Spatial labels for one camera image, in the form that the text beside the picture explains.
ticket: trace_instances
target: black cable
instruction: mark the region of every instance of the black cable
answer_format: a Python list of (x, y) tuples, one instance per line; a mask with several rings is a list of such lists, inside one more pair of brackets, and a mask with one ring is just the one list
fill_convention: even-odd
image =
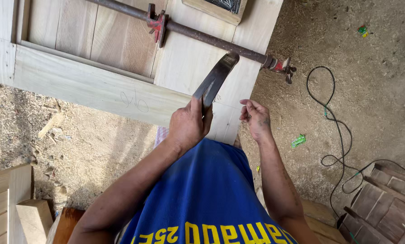
[[(332, 84), (333, 84), (332, 94), (330, 95), (329, 100), (328, 100), (325, 104), (322, 103), (322, 102), (320, 102), (319, 100), (317, 100), (317, 99), (311, 94), (311, 92), (310, 92), (310, 90), (309, 90), (309, 86), (308, 86), (310, 75), (312, 74), (312, 72), (313, 72), (314, 70), (316, 70), (316, 69), (318, 69), (318, 68), (326, 69), (327, 71), (329, 71), (329, 73), (330, 73), (330, 75), (331, 75), (331, 77), (332, 77)], [(330, 155), (324, 156), (324, 157), (321, 158), (321, 160), (320, 160), (320, 164), (322, 164), (322, 165), (325, 166), (325, 167), (330, 167), (330, 166), (336, 164), (337, 162), (340, 162), (340, 163), (342, 164), (342, 174), (341, 174), (340, 180), (336, 183), (335, 187), (333, 188), (332, 192), (330, 193), (330, 198), (329, 198), (330, 207), (331, 207), (332, 210), (335, 212), (336, 216), (337, 216), (338, 218), (340, 218), (340, 216), (338, 215), (338, 213), (336, 213), (334, 207), (332, 206), (332, 196), (333, 196), (333, 193), (335, 192), (336, 188), (340, 185), (340, 182), (342, 181), (342, 178), (344, 177), (344, 173), (345, 173), (346, 167), (349, 168), (349, 169), (354, 169), (354, 170), (356, 170), (357, 173), (356, 173), (355, 175), (353, 175), (352, 177), (350, 177), (348, 180), (346, 180), (346, 182), (344, 182), (344, 183), (341, 185), (341, 189), (342, 189), (342, 191), (343, 191), (345, 194), (351, 194), (351, 193), (353, 193), (354, 191), (356, 191), (356, 190), (362, 185), (362, 183), (363, 183), (363, 181), (364, 181), (364, 175), (363, 175), (362, 172), (363, 172), (366, 168), (368, 168), (371, 164), (373, 164), (373, 163), (375, 163), (375, 162), (377, 162), (377, 161), (388, 161), (388, 162), (394, 163), (394, 164), (396, 164), (398, 167), (400, 167), (401, 169), (403, 169), (404, 171), (405, 171), (405, 168), (403, 168), (403, 167), (402, 167), (401, 165), (399, 165), (398, 163), (396, 163), (396, 162), (394, 162), (394, 161), (392, 161), (392, 160), (389, 160), (389, 159), (377, 159), (377, 160), (374, 160), (373, 162), (367, 164), (367, 165), (366, 165), (365, 167), (363, 167), (362, 169), (356, 169), (356, 168), (354, 168), (354, 167), (350, 167), (350, 166), (346, 165), (346, 164), (345, 164), (345, 157), (346, 157), (346, 155), (347, 155), (347, 154), (350, 152), (350, 150), (351, 150), (351, 143), (352, 143), (352, 141), (353, 141), (353, 136), (351, 135), (351, 131), (350, 131), (350, 129), (347, 127), (347, 125), (346, 125), (344, 122), (342, 122), (342, 121), (340, 121), (340, 120), (337, 120), (337, 119), (335, 118), (335, 115), (333, 114), (332, 110), (330, 110), (330, 108), (327, 107), (327, 105), (329, 104), (330, 100), (332, 99), (332, 97), (333, 97), (333, 95), (334, 95), (334, 93), (335, 93), (335, 77), (333, 76), (332, 71), (331, 71), (329, 68), (324, 67), (324, 66), (318, 66), (318, 67), (315, 67), (314, 69), (312, 69), (312, 70), (309, 72), (308, 77), (307, 77), (307, 91), (308, 91), (308, 94), (311, 96), (312, 99), (314, 99), (317, 103), (319, 103), (321, 106), (324, 107), (324, 109), (325, 109), (325, 114), (324, 114), (324, 115), (325, 115), (326, 119), (328, 119), (328, 120), (330, 120), (330, 121), (335, 121), (336, 128), (338, 129), (338, 133), (339, 133), (339, 135), (340, 135), (341, 153), (342, 153), (341, 158), (337, 158), (336, 156), (330, 154)], [(329, 118), (329, 117), (327, 116), (326, 110), (329, 111), (329, 113), (331, 114), (332, 118)], [(342, 139), (341, 129), (340, 129), (339, 123), (341, 123), (342, 125), (344, 125), (344, 127), (347, 129), (347, 131), (349, 132), (349, 135), (350, 135), (350, 146), (349, 146), (349, 149), (347, 150), (346, 153), (344, 153), (344, 152), (345, 152), (345, 150), (344, 150), (344, 141), (343, 141), (343, 139)], [(335, 162), (333, 162), (333, 163), (331, 163), (331, 164), (324, 164), (324, 163), (323, 163), (323, 160), (324, 160), (325, 158), (327, 158), (327, 157), (332, 157), (332, 158), (335, 158), (336, 160), (335, 160)], [(346, 192), (345, 189), (344, 189), (344, 185), (345, 185), (347, 182), (349, 182), (350, 180), (352, 180), (353, 178), (355, 178), (355, 177), (356, 177), (357, 175), (359, 175), (359, 174), (362, 176), (361, 183), (358, 184), (358, 185), (357, 185), (353, 190), (351, 190), (350, 192)]]

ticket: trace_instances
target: left hand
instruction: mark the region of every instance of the left hand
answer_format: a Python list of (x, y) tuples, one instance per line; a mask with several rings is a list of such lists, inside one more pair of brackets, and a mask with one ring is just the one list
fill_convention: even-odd
[(212, 106), (202, 117), (201, 99), (192, 96), (184, 108), (179, 108), (173, 113), (170, 120), (170, 132), (165, 139), (183, 155), (200, 142), (210, 131), (213, 119)]

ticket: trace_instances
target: blue t-shirt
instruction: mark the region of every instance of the blue t-shirt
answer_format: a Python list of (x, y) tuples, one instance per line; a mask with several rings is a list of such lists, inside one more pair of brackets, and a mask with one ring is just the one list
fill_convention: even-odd
[(259, 202), (241, 149), (203, 139), (169, 167), (122, 244), (297, 244)]

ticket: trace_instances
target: dirt floor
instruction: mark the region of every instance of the dirt floor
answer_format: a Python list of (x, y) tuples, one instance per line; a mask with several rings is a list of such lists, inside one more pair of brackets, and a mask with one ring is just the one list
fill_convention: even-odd
[[(368, 27), (365, 38), (357, 32), (361, 25)], [(335, 76), (328, 107), (353, 135), (346, 164), (361, 168), (387, 158), (405, 167), (405, 0), (285, 0), (268, 53), (292, 57), (293, 84), (262, 70), (251, 98), (270, 108), (272, 132), (302, 198), (329, 206), (342, 173), (340, 163), (320, 164), (327, 154), (340, 157), (341, 146), (335, 123), (325, 119), (324, 108), (307, 92), (307, 75), (316, 66), (327, 66)], [(331, 82), (328, 71), (318, 69), (310, 76), (310, 91), (326, 102)], [(48, 121), (54, 123), (38, 138)], [(341, 130), (347, 150), (349, 135)], [(0, 85), (0, 170), (37, 164), (35, 197), (50, 199), (57, 209), (87, 208), (151, 151), (155, 134), (155, 125)], [(257, 190), (258, 148), (247, 125), (239, 134)], [(299, 134), (307, 142), (292, 149)], [(342, 182), (354, 173), (346, 170)], [(352, 197), (338, 189), (333, 205), (341, 213)]]

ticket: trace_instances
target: red clamp jaw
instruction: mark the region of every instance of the red clamp jaw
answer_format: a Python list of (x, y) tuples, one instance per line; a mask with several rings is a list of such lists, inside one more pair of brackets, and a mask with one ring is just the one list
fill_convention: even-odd
[(159, 42), (159, 48), (163, 47), (163, 40), (165, 39), (165, 26), (168, 22), (168, 14), (162, 10), (159, 15), (156, 15), (156, 6), (153, 3), (148, 4), (147, 11), (147, 26), (151, 28), (150, 34), (154, 32), (154, 42)]
[(272, 58), (272, 56), (267, 55), (267, 60), (266, 63), (263, 64), (263, 68), (266, 68), (275, 73), (284, 74), (286, 76), (285, 81), (288, 84), (291, 84), (291, 78), (293, 76), (293, 72), (296, 72), (296, 68), (290, 66), (290, 61), (291, 58), (287, 58), (285, 61), (282, 61), (279, 59), (274, 59)]

